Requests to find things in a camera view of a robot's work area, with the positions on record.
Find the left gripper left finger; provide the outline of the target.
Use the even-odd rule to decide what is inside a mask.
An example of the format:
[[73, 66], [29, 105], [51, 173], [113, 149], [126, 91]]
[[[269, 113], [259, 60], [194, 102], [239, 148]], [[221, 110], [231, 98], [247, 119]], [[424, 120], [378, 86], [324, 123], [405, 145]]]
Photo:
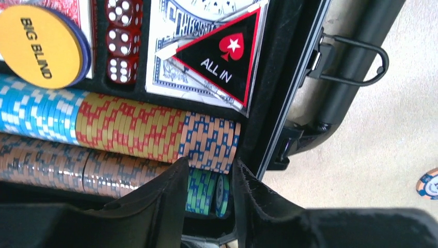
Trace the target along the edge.
[[188, 159], [98, 209], [96, 202], [1, 186], [1, 247], [179, 247]]

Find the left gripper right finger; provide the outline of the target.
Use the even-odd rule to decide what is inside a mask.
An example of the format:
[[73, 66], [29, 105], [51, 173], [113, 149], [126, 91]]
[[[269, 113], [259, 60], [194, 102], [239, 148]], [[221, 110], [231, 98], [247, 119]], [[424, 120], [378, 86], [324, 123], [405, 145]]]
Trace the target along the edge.
[[409, 208], [305, 209], [232, 167], [239, 247], [437, 247], [437, 221]]

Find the black poker set case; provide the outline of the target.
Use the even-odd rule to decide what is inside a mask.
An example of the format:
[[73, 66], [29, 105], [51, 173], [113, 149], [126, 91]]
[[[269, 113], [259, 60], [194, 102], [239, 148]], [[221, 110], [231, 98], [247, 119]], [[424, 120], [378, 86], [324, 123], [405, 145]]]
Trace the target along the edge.
[[[342, 123], [358, 86], [341, 79], [362, 80], [393, 25], [404, 1], [357, 1], [362, 6], [350, 45], [326, 79], [322, 109], [309, 124], [293, 126], [286, 119], [310, 61], [323, 36], [329, 1], [272, 1], [262, 45], [255, 97], [245, 120], [238, 157], [261, 179], [266, 171], [285, 169], [276, 159], [312, 149], [326, 141]], [[50, 241], [121, 240], [139, 230], [139, 220], [95, 221], [86, 207], [101, 207], [108, 197], [1, 183], [1, 247], [34, 247]]]

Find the blue playing card deck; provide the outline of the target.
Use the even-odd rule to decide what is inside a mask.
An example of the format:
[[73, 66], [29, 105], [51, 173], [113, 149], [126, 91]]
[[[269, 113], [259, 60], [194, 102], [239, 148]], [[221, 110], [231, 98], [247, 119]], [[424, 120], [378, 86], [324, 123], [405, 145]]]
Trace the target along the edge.
[[146, 91], [247, 116], [268, 6], [268, 1], [152, 1]]

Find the blue small blind button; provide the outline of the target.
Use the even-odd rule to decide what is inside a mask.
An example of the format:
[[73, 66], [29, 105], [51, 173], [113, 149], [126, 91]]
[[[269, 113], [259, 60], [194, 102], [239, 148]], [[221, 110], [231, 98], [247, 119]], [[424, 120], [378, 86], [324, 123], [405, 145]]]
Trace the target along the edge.
[[91, 48], [82, 30], [68, 16], [64, 15], [63, 13], [57, 10], [52, 10], [52, 12], [55, 13], [61, 20], [63, 20], [69, 26], [69, 28], [72, 30], [75, 37], [77, 38], [80, 46], [80, 50], [82, 54], [82, 68], [80, 69], [79, 74], [75, 78], [75, 80], [69, 84], [69, 86], [73, 86], [79, 83], [80, 81], [82, 81], [86, 77], [91, 67]]

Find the blue ten chip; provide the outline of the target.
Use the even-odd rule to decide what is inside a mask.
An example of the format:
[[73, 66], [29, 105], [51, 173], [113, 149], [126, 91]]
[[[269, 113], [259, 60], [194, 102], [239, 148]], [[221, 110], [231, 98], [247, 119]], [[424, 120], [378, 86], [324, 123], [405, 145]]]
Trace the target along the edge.
[[434, 168], [421, 176], [415, 188], [421, 197], [430, 200], [437, 200], [437, 168]]

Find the triangular all-in button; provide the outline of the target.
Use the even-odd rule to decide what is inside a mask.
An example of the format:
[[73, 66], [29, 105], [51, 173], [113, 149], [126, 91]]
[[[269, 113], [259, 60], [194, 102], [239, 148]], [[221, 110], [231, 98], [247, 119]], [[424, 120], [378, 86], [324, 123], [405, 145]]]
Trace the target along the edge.
[[155, 55], [225, 104], [247, 116], [256, 71], [260, 1], [224, 16], [226, 23], [202, 36], [176, 38]]

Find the yellow big blind button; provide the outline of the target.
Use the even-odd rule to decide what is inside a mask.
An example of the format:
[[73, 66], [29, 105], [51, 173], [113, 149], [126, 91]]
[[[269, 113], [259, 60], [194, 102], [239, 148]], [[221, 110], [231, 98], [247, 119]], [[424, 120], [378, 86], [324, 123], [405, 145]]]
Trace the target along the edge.
[[1, 58], [17, 76], [47, 89], [68, 87], [82, 68], [72, 30], [52, 10], [36, 5], [1, 11]]

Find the brown green chip row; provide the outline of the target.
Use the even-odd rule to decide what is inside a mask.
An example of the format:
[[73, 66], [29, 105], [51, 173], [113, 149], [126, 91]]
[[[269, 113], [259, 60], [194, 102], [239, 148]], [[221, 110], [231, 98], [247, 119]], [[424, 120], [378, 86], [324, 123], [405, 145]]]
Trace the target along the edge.
[[[109, 151], [13, 134], [1, 134], [1, 180], [112, 198], [123, 197], [161, 175], [170, 165]], [[187, 212], [230, 214], [225, 174], [189, 169]]]

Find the bottom red die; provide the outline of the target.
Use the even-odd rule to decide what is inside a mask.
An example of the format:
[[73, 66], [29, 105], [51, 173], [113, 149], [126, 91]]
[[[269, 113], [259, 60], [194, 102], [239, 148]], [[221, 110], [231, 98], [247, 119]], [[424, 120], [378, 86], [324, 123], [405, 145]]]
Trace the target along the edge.
[[131, 85], [137, 79], [138, 57], [110, 56], [107, 59], [106, 75], [116, 84]]

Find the red die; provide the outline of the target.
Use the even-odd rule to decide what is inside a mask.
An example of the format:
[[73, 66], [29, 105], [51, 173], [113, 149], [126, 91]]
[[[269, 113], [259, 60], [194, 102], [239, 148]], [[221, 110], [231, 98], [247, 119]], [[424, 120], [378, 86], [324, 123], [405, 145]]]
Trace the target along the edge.
[[109, 23], [114, 26], [140, 28], [143, 17], [143, 1], [106, 0], [105, 12]]
[[120, 57], [137, 56], [140, 46], [140, 31], [110, 26], [106, 32], [108, 51]]
[[107, 59], [106, 75], [116, 84], [131, 85], [137, 79], [138, 57], [110, 56]]

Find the blue orange chip row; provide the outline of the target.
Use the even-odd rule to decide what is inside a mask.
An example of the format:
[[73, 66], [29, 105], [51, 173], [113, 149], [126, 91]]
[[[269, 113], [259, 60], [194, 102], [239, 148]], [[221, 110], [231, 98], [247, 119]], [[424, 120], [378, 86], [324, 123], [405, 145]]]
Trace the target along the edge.
[[227, 174], [241, 124], [220, 117], [98, 94], [44, 89], [1, 76], [1, 131]]

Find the middle red die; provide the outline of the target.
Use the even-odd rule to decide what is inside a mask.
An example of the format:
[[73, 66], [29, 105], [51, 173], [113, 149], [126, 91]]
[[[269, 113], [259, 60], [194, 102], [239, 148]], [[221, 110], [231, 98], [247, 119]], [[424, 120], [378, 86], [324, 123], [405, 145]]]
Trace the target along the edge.
[[110, 26], [106, 32], [108, 51], [120, 57], [137, 56], [140, 46], [140, 31]]

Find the top red die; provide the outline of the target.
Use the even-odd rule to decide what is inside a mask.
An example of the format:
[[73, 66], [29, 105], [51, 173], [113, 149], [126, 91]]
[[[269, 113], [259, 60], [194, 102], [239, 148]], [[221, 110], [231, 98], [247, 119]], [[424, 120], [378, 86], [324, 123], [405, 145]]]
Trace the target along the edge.
[[114, 26], [140, 28], [143, 17], [143, 1], [106, 0], [105, 12], [109, 23]]

